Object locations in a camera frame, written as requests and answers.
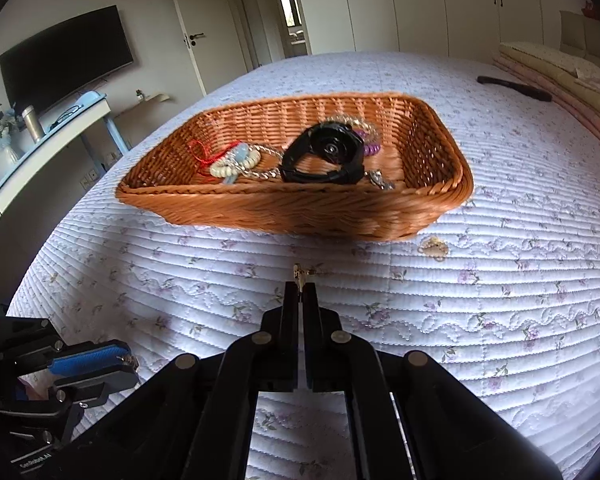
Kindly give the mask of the small gold earring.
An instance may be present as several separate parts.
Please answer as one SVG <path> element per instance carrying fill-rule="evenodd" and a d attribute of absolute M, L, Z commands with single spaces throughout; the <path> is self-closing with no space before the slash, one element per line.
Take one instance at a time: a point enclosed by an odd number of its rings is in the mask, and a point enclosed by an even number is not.
<path fill-rule="evenodd" d="M 316 271 L 313 266 L 305 268 L 300 263 L 294 264 L 294 279 L 296 281 L 307 280 L 310 276 L 314 275 L 315 273 Z"/>

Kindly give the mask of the light blue hair clip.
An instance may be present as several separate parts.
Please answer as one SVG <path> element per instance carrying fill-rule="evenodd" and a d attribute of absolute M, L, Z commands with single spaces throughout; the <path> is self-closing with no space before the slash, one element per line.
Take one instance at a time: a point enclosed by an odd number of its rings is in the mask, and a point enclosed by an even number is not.
<path fill-rule="evenodd" d="M 239 143 L 232 148 L 225 157 L 228 174 L 224 179 L 225 184 L 234 184 L 237 178 L 246 169 L 245 163 L 248 162 L 250 148 L 247 143 Z"/>

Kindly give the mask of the black wristwatch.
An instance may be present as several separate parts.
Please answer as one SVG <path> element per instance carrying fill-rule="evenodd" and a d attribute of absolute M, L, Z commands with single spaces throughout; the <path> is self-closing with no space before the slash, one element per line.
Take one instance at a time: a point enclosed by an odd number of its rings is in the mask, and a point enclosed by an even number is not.
<path fill-rule="evenodd" d="M 298 162 L 308 155 L 339 169 L 326 174 L 300 171 Z M 306 128 L 291 142 L 278 171 L 286 183 L 354 185 L 365 176 L 364 157 L 364 142 L 350 125 L 326 120 Z"/>

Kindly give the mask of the white floral bedspread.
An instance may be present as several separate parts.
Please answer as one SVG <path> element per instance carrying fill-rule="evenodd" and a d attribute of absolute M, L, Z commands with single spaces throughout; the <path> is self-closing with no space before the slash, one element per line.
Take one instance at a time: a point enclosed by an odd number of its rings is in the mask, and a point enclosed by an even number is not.
<path fill-rule="evenodd" d="M 498 69 L 400 53 L 290 58 L 212 92 L 124 156 L 53 230 L 10 302 L 65 341 L 120 339 L 151 378 L 256 330 L 292 267 L 345 330 L 428 353 L 567 479 L 600 447 L 600 141 L 561 107 L 478 84 Z M 172 226 L 122 205 L 123 175 L 188 118 L 273 96 L 397 91 L 427 102 L 474 192 L 415 238 L 326 240 Z"/>

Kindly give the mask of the blue white desk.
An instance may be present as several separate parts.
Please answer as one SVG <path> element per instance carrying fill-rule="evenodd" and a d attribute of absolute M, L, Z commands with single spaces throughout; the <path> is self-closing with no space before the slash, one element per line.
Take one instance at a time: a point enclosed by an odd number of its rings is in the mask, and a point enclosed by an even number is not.
<path fill-rule="evenodd" d="M 99 119 L 104 122 L 119 152 L 124 155 L 130 150 L 114 123 L 112 109 L 104 94 L 96 91 L 86 92 L 78 99 L 78 104 L 82 104 L 82 107 L 68 120 L 50 130 L 41 141 L 35 143 L 0 181 L 0 220 L 32 178 Z"/>

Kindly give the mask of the silver thermos bottle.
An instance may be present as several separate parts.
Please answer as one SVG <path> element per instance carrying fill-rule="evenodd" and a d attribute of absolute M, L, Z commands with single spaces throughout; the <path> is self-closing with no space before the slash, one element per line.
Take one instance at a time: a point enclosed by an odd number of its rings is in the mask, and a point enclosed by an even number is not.
<path fill-rule="evenodd" d="M 45 131 L 38 119 L 38 114 L 36 114 L 34 107 L 32 105 L 27 106 L 22 111 L 21 117 L 33 142 L 38 143 L 42 141 L 45 136 Z"/>

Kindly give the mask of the blue flower vase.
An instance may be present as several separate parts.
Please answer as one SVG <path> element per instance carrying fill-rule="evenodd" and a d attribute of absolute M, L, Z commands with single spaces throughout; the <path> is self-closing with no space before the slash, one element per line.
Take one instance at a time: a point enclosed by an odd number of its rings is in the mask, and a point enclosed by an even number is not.
<path fill-rule="evenodd" d="M 14 147 L 14 135 L 23 129 L 23 119 L 13 108 L 4 110 L 0 104 L 0 152 L 3 153 L 10 164 L 15 164 L 20 159 L 20 151 Z"/>

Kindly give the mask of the orange wicker basket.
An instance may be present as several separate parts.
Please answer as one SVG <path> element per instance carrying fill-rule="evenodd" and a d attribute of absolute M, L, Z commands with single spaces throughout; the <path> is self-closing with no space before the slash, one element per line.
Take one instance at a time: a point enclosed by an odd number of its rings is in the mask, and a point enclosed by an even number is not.
<path fill-rule="evenodd" d="M 319 122 L 350 125 L 364 142 L 365 176 L 354 185 L 286 183 L 278 165 Z M 246 169 L 225 184 L 225 157 L 250 148 Z M 300 171 L 339 167 L 308 155 Z M 176 127 L 121 179 L 120 202 L 182 226 L 404 240 L 465 203 L 474 189 L 466 159 L 436 112 L 396 92 L 285 96 L 204 110 Z"/>

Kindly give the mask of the black remote on bed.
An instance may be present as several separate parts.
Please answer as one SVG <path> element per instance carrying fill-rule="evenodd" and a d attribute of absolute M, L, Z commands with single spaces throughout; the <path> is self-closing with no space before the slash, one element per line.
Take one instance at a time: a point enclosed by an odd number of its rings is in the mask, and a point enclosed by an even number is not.
<path fill-rule="evenodd" d="M 510 90 L 514 90 L 527 98 L 534 99 L 541 102 L 552 102 L 553 97 L 550 92 L 530 86 L 530 84 L 518 84 L 501 78 L 494 78 L 489 76 L 478 76 L 476 78 L 478 84 L 493 84 L 494 86 L 500 86 Z"/>

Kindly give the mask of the folded pink beige quilts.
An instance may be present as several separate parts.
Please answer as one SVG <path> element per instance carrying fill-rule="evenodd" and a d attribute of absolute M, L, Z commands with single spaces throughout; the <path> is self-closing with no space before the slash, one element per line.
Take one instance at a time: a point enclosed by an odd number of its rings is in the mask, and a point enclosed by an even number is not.
<path fill-rule="evenodd" d="M 585 58 L 525 41 L 503 42 L 493 61 L 507 73 L 548 92 L 600 140 L 600 67 Z"/>

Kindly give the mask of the white room door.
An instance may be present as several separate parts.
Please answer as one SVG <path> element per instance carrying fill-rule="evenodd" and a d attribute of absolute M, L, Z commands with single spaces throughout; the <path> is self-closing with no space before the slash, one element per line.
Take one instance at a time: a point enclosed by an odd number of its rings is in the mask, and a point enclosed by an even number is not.
<path fill-rule="evenodd" d="M 173 0 L 201 91 L 247 73 L 230 0 Z"/>

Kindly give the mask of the beige bed headboard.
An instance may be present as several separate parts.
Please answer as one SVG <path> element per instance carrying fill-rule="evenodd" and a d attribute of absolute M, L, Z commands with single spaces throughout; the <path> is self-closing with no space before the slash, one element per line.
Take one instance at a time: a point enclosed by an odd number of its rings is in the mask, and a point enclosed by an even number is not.
<path fill-rule="evenodd" d="M 600 62 L 600 21 L 570 11 L 560 12 L 560 50 Z"/>

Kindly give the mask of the white wardrobe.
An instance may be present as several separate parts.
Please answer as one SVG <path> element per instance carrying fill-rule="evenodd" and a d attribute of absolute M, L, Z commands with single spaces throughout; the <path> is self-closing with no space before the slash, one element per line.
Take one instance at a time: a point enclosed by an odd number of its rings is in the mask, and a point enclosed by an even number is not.
<path fill-rule="evenodd" d="M 488 62 L 503 42 L 556 48 L 586 0 L 300 0 L 313 54 L 414 52 Z"/>

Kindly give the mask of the red toy on headboard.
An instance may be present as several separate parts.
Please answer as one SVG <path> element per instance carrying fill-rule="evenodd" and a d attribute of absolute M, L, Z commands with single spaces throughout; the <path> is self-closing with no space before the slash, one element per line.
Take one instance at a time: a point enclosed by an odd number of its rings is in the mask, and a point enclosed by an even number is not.
<path fill-rule="evenodd" d="M 594 4 L 591 1 L 585 1 L 585 5 L 582 8 L 582 14 L 587 18 L 595 18 Z"/>

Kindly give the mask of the black wall television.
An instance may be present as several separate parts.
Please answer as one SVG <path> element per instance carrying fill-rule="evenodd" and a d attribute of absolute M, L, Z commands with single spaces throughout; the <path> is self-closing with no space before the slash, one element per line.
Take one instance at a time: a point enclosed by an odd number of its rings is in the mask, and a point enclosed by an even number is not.
<path fill-rule="evenodd" d="M 133 63 L 116 6 L 69 18 L 0 55 L 8 102 L 44 113 L 87 84 Z"/>

